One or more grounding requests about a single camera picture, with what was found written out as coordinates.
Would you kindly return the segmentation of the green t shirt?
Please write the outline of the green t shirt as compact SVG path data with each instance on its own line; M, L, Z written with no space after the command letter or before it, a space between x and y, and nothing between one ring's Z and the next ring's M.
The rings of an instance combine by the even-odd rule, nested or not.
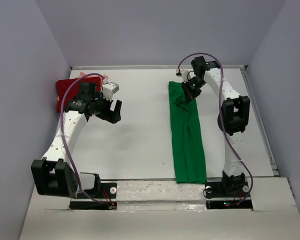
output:
M197 102L186 104L182 84L168 83L171 144L178 184L205 184L206 158Z

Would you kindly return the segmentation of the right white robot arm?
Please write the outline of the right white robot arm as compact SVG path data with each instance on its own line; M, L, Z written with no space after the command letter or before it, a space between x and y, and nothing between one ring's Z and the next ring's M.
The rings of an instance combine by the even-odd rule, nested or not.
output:
M190 71L180 67L176 75L182 78L182 89L185 103L189 104L202 92L204 85L209 85L218 97L217 124L224 137L224 167L220 181L206 183L203 195L213 198L242 198L249 197L252 183L246 180L247 167L239 156L242 139L250 116L250 98L238 93L224 77L222 64L216 57L207 61L207 53L192 53Z

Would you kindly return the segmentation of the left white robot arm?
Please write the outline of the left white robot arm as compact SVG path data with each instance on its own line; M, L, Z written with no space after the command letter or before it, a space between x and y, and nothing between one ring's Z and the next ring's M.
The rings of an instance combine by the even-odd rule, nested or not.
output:
M122 101L117 100L111 110L113 96L119 85L107 82L101 86L81 82L78 93L64 102L54 139L41 159L31 164L31 172L39 195L74 198L85 193L94 198L100 194L102 185L97 173L80 173L74 167L71 156L79 135L89 118L96 116L115 124L121 120Z

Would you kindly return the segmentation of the pink folded t shirt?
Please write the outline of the pink folded t shirt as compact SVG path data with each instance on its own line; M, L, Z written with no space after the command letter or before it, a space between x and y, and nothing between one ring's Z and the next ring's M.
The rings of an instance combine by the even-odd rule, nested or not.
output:
M102 77L98 75L90 75L83 79L84 82L96 83L97 85L104 85L109 82L108 76L103 74Z

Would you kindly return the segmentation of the red folded t shirt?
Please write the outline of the red folded t shirt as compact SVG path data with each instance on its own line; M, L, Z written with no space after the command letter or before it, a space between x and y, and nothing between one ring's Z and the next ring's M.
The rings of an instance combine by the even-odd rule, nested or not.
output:
M58 80L56 82L56 90L57 90L57 95L58 95L57 104L56 104L56 112L57 113L60 113L60 111L61 111L62 99L63 99L67 89L77 79L78 78L62 79L62 80ZM83 80L77 82L68 92L68 94L65 98L65 101L64 101L64 105L63 105L64 108L66 107L68 101L73 99L75 97L75 95L79 93L80 83L85 83L85 82L94 83L94 84L97 84L98 86L104 84L104 81L99 76L88 76L88 77L84 78Z

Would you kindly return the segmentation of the aluminium table rail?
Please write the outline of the aluminium table rail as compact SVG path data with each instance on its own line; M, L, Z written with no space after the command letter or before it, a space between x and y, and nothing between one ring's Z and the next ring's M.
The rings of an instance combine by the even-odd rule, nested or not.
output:
M240 69L246 70L247 65L224 65L223 69ZM71 66L72 71L87 71L87 70L150 70L150 69L173 69L176 70L176 65L104 65L104 66ZM191 65L182 65L180 69L192 69Z

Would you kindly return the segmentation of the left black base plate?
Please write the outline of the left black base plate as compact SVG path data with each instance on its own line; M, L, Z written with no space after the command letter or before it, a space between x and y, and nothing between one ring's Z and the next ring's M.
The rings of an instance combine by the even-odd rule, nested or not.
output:
M101 182L99 191L85 191L90 197L84 193L78 193L70 200L69 208L71 210L117 210L117 189L116 182Z

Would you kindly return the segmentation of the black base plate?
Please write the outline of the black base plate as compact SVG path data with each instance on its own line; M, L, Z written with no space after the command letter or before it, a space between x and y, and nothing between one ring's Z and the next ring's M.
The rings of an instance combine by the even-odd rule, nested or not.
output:
M70 200L69 208L71 210L117 210L117 189L116 182L101 182L99 191L85 191L90 197L84 193L78 193Z
M253 209L251 196L247 193L250 190L249 185L226 192L222 188L220 181L208 182L202 191L206 198L206 208L208 210L227 210L227 209Z

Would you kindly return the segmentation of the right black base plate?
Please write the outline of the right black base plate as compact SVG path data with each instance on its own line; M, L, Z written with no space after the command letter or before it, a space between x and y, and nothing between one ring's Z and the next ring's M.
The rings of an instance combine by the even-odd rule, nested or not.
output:
M226 192L222 188L220 181L208 182L202 191L206 198L206 208L208 210L227 210L227 209L253 209L251 196L247 193L250 190L249 185Z

